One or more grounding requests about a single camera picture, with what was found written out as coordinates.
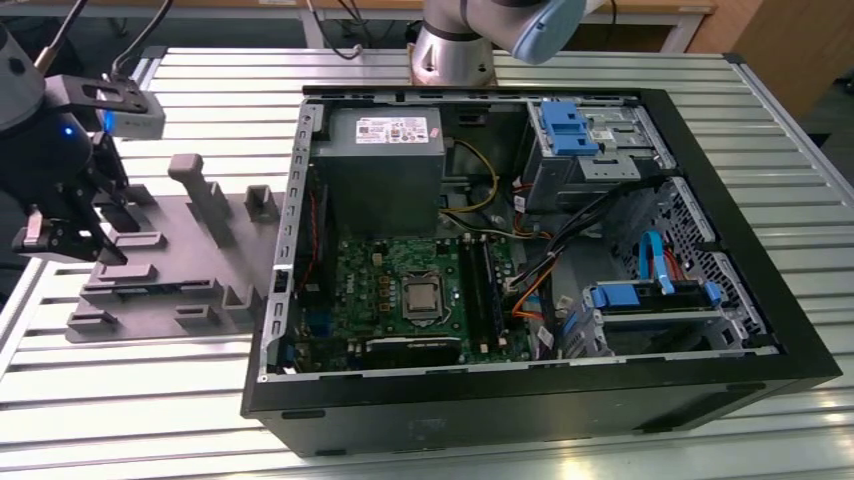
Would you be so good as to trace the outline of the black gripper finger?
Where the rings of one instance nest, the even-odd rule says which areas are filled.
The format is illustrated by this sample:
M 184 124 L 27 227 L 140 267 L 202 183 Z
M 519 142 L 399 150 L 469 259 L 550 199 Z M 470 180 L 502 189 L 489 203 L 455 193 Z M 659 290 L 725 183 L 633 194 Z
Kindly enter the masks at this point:
M 14 253 L 62 263 L 127 264 L 128 258 L 104 233 L 95 208 L 84 197 L 60 197 L 54 211 L 31 204 L 26 212 L 26 226 L 11 244 Z
M 110 202 L 126 206 L 128 177 L 122 163 L 115 141 L 107 132 L 96 132 L 91 137 L 92 160 L 88 177 L 96 192 Z

